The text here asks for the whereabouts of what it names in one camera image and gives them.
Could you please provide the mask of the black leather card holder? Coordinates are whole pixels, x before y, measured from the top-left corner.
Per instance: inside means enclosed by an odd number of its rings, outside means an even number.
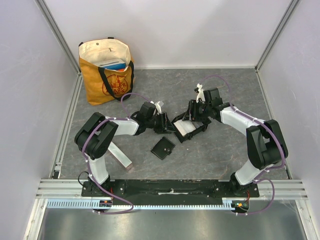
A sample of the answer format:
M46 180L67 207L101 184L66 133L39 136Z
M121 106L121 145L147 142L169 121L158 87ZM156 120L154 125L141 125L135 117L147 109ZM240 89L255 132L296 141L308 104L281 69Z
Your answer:
M164 160L172 153L175 146L168 138L162 137L150 151L160 160Z

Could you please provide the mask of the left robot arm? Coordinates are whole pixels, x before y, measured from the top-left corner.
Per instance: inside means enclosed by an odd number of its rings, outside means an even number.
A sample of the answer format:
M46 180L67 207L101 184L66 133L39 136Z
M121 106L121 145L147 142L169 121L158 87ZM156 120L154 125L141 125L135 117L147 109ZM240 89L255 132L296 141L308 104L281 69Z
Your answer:
M95 112L75 135L74 142L88 163L88 178L94 182L92 190L98 196L110 191L110 175L104 155L115 136L138 136L152 129L156 134L175 132L162 102L144 102L140 110L126 118L107 117Z

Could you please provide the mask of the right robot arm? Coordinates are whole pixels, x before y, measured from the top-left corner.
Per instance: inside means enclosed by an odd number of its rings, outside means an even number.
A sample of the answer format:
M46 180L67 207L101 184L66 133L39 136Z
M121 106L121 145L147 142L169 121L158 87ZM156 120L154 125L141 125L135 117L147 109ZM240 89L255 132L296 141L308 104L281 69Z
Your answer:
M257 177L271 169L285 165L289 155L279 123L248 115L231 103L224 103L219 90L204 90L198 84L194 90L196 99L188 103L184 122L202 122L207 118L228 125L246 137L246 163L230 177L229 191L235 197L242 196L247 187L256 183Z

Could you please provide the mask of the stack of white cards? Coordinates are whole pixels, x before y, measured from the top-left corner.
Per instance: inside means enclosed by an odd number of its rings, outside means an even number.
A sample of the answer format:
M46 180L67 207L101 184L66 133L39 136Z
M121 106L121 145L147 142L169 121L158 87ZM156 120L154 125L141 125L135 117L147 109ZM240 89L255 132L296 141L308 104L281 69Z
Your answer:
M183 121L180 119L174 122L173 125L183 137L196 130L196 127L191 121Z

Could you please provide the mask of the clear acrylic rectangular block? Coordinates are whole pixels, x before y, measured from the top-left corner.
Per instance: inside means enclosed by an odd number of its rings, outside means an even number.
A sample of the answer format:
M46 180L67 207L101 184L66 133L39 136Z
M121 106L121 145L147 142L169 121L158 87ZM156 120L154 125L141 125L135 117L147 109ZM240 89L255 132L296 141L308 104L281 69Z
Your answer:
M110 143L108 151L126 170L129 170L133 166L132 161L113 142Z

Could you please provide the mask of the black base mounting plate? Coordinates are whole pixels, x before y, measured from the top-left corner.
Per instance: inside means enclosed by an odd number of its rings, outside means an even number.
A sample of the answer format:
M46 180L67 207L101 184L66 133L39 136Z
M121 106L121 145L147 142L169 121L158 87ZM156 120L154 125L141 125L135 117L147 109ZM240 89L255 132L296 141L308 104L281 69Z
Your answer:
M260 196L256 184L235 189L229 181L213 179L115 179L103 188L132 204L218 204L222 198Z

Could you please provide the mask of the blue book in bag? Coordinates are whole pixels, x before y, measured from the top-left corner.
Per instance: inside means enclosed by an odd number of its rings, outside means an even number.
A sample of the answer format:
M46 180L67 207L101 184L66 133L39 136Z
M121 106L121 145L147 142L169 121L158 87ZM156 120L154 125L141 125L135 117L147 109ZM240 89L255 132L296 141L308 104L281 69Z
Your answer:
M104 60L99 62L97 65L104 69L120 71L120 72L123 72L124 69L126 68L126 63L120 58Z

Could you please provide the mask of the orange canvas tote bag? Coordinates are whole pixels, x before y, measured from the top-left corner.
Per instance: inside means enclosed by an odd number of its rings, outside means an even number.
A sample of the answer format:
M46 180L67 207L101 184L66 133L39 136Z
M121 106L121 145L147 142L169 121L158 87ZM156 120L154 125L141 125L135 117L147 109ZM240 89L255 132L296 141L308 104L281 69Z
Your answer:
M125 94L133 91L135 66L127 44L113 37L81 42L78 55L89 104L96 106L129 98ZM98 66L99 62L112 59L122 59L126 63L124 71Z

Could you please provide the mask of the aluminium frame rail front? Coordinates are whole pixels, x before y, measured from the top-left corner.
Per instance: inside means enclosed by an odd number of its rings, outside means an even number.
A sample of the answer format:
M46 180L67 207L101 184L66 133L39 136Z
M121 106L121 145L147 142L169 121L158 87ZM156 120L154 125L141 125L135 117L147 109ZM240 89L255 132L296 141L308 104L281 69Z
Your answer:
M307 192L301 180L272 179L275 200L307 200ZM267 199L272 195L269 181L257 184L260 197ZM76 179L42 179L36 192L37 198L44 199L81 199L82 186Z

